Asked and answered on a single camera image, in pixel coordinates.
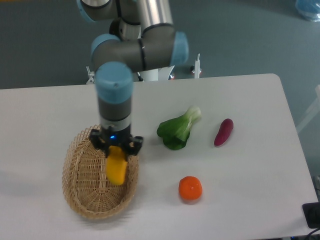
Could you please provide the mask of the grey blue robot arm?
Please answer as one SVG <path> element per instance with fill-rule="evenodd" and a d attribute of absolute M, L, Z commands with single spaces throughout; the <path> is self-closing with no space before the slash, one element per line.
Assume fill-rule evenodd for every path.
<path fill-rule="evenodd" d="M 79 0 L 80 13 L 90 21 L 120 19 L 139 27 L 132 39 L 102 34 L 91 44 L 91 62 L 100 115 L 100 130 L 89 139 L 106 157 L 122 160 L 139 153 L 143 138 L 131 134 L 133 74 L 184 64 L 189 44 L 176 31 L 167 0 Z"/>

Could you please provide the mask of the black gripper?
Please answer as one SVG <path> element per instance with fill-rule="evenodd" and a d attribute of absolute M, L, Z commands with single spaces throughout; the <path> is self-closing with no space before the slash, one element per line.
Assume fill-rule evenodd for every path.
<path fill-rule="evenodd" d="M 144 138 L 142 136 L 131 135 L 131 125 L 129 124 L 122 130 L 115 130 L 112 127 L 105 128 L 100 125 L 100 130 L 92 129 L 89 134 L 89 140 L 96 150 L 101 150 L 105 157 L 109 156 L 109 147 L 120 147 L 125 152 L 125 159 L 130 156 L 137 156 L 143 146 Z"/>

